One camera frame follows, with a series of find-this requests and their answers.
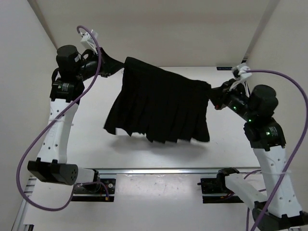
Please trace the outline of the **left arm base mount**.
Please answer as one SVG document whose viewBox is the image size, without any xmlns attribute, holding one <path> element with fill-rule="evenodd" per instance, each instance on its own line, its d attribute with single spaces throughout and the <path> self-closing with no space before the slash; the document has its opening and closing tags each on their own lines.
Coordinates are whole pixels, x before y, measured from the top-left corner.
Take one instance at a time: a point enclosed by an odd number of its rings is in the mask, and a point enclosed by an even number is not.
<svg viewBox="0 0 308 231">
<path fill-rule="evenodd" d="M 72 202 L 113 202 L 115 199 L 116 175 L 95 170 L 95 181 L 101 184 L 79 186 L 74 189 Z"/>
</svg>

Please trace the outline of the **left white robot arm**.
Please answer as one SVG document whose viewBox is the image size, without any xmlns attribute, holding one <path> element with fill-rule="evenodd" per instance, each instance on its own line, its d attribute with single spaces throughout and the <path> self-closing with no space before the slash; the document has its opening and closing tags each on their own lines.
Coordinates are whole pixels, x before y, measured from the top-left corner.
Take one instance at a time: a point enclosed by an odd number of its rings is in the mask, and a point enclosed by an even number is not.
<svg viewBox="0 0 308 231">
<path fill-rule="evenodd" d="M 89 192 L 95 193 L 101 187 L 98 171 L 67 163 L 69 134 L 80 96 L 85 91 L 83 82 L 96 73 L 109 77 L 122 69 L 124 64 L 111 58 L 103 49 L 87 49 L 80 54 L 73 45 L 60 47 L 56 62 L 58 68 L 51 77 L 51 127 L 46 132 L 36 160 L 29 161 L 27 169 L 42 182 L 64 185 L 84 183 Z"/>
</svg>

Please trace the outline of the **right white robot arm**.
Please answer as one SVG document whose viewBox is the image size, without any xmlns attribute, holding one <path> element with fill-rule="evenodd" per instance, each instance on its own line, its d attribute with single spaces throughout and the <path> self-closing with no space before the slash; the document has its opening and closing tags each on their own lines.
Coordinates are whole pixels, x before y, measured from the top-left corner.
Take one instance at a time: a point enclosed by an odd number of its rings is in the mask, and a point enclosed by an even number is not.
<svg viewBox="0 0 308 231">
<path fill-rule="evenodd" d="M 216 187 L 235 193 L 252 211 L 261 231 L 279 231 L 308 223 L 308 214 L 299 204 L 286 166 L 285 137 L 282 127 L 272 117 L 278 105 L 276 91 L 257 85 L 246 96 L 241 86 L 231 88 L 231 79 L 207 94 L 215 109 L 230 108 L 246 121 L 244 133 L 260 164 L 266 194 L 260 193 L 239 175 L 235 168 L 221 169 Z"/>
</svg>

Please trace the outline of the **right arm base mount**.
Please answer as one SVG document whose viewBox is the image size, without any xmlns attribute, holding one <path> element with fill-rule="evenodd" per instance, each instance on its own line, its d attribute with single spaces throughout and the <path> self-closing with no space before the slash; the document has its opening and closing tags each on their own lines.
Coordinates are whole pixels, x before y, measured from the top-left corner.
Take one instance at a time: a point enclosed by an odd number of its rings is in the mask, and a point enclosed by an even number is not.
<svg viewBox="0 0 308 231">
<path fill-rule="evenodd" d="M 201 188 L 203 204 L 243 204 L 233 192 L 222 189 L 216 177 L 201 177 L 197 185 Z"/>
</svg>

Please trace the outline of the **black pleated skirt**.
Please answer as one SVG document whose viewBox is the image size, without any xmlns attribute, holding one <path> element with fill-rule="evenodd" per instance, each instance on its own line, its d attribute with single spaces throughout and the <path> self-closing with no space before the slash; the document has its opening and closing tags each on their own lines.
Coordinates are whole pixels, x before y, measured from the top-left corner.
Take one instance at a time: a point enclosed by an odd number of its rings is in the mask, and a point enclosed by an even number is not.
<svg viewBox="0 0 308 231">
<path fill-rule="evenodd" d="M 122 88 L 107 116 L 104 129 L 145 135 L 150 142 L 195 139 L 209 142 L 206 121 L 211 85 L 128 57 Z"/>
</svg>

